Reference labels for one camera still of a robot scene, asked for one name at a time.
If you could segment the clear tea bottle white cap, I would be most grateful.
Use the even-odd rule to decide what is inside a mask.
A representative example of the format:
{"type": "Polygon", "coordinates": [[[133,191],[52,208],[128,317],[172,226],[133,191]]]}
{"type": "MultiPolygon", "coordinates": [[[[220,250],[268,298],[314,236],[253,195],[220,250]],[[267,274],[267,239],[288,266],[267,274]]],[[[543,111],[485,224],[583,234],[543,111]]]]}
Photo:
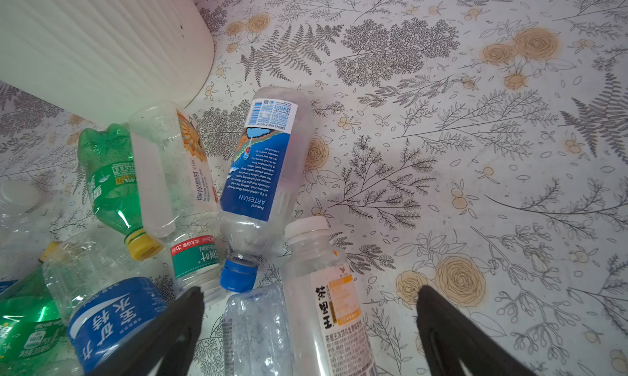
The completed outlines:
{"type": "Polygon", "coordinates": [[[330,244],[324,217],[285,229],[281,268],[294,370],[298,375],[375,375],[375,357],[346,254],[330,244]]]}

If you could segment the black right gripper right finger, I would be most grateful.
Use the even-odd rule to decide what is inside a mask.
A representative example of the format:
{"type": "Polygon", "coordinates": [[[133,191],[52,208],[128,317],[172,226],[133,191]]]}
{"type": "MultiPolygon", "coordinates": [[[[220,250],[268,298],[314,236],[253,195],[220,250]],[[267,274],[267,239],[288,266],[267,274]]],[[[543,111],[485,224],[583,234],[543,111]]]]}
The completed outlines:
{"type": "Polygon", "coordinates": [[[432,375],[531,375],[432,287],[418,291],[417,328],[432,375]]]}

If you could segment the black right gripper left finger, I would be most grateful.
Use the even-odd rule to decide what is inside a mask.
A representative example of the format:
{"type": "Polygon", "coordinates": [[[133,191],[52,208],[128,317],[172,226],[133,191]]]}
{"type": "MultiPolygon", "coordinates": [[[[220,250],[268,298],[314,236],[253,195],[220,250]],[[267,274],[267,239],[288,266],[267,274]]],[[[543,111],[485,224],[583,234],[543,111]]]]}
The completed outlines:
{"type": "Polygon", "coordinates": [[[186,375],[201,335],[205,304],[188,289],[89,375],[186,375]]]}

